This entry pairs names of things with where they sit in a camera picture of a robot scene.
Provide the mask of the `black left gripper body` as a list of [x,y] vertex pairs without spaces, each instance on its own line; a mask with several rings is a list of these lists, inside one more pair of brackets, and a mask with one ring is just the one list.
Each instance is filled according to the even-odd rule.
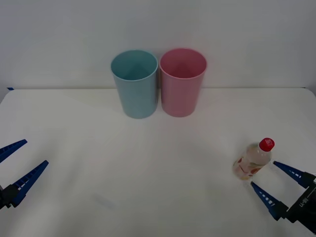
[[10,208],[10,189],[9,187],[0,188],[0,209],[7,207]]

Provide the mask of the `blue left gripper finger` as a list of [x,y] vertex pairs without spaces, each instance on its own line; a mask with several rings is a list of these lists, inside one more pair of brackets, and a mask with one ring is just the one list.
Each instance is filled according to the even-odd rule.
[[43,161],[22,178],[4,188],[3,207],[6,206],[7,208],[10,208],[11,206],[13,206],[14,208],[16,208],[25,198],[27,192],[43,173],[48,164],[49,162],[47,160]]
[[5,159],[7,159],[10,155],[12,155],[25,144],[27,144],[27,140],[23,139],[18,142],[7,145],[3,148],[0,148],[0,162],[3,162]]

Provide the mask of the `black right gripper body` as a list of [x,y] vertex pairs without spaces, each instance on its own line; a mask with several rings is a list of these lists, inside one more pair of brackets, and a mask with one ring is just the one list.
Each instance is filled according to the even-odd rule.
[[316,184],[313,182],[287,211],[286,219],[300,222],[312,233],[316,232]]

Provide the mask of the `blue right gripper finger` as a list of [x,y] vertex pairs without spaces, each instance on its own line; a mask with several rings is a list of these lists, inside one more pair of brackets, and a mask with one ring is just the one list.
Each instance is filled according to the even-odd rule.
[[260,198],[260,200],[264,203],[266,208],[268,209],[269,213],[272,217],[278,221],[280,218],[285,219],[288,207],[281,201],[274,198],[272,195],[264,191],[254,182],[251,182],[251,187]]
[[303,172],[284,163],[273,161],[273,164],[295,180],[304,189],[316,189],[316,176],[308,172]]

